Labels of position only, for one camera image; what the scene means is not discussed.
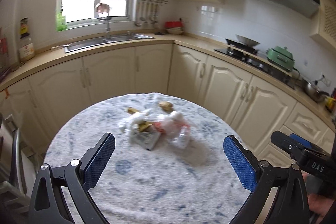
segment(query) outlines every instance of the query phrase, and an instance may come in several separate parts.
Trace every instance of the green pot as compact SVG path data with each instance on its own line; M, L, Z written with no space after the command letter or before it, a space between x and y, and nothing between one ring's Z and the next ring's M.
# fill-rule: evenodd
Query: green pot
M295 61L293 55L287 50L287 47L276 46L267 51L267 59L279 67L291 71L294 68Z

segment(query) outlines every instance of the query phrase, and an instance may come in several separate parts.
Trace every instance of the kitchen sink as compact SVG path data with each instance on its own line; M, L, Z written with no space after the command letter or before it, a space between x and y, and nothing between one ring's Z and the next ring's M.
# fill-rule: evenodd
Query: kitchen sink
M108 43L116 43L116 42L139 40L139 39L150 39L150 38L153 38L153 37L149 37L149 36L137 34L137 33L115 34L115 35L111 35L110 38L98 37L98 38L87 39L87 40L82 40L82 41L71 43L65 47L65 53L81 50L83 48L108 44Z

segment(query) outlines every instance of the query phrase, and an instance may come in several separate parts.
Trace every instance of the blue textured grip pad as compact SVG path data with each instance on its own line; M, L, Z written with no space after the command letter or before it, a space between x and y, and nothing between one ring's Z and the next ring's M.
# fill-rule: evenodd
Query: blue textured grip pad
M297 141L298 143L302 144L304 147L311 149L311 142L307 141L304 138L292 133L289 135L293 140Z
M101 146L93 160L90 162L84 172L84 189L89 190L96 186L101 174L103 173L106 164L111 158L114 151L116 141L111 134Z
M224 139L223 149L242 186L253 192L257 186L255 171L229 136Z

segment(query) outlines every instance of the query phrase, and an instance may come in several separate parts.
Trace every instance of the tablecloth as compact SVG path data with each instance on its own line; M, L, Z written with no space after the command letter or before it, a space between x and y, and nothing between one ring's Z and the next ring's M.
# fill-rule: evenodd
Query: tablecloth
M197 126L185 150L161 136L148 151L120 132L127 107L164 113L160 101L173 103ZM80 159L105 132L115 136L115 151L89 193L110 223L229 223L250 193L223 152L227 135L241 142L236 132L203 107L159 93L128 94L88 107L59 130L44 162L56 167ZM67 188L63 192L75 222L82 223Z

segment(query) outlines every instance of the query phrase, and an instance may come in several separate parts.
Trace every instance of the silver screw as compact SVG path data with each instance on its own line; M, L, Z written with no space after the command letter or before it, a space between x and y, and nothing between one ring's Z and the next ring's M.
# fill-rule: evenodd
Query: silver screw
M300 170L300 167L299 167L297 164L293 164L293 165L292 165L292 168L293 168L294 170Z
M41 165L41 170L46 170L48 168L48 165L47 164L42 164Z
M74 160L72 160L72 161L70 162L70 164L71 164L72 166L77 166L77 165L79 164L79 160L78 160L78 159L74 159Z
M262 167L268 167L269 163L268 163L268 161L266 161L266 160L262 160L262 161L260 162L260 165L261 165Z

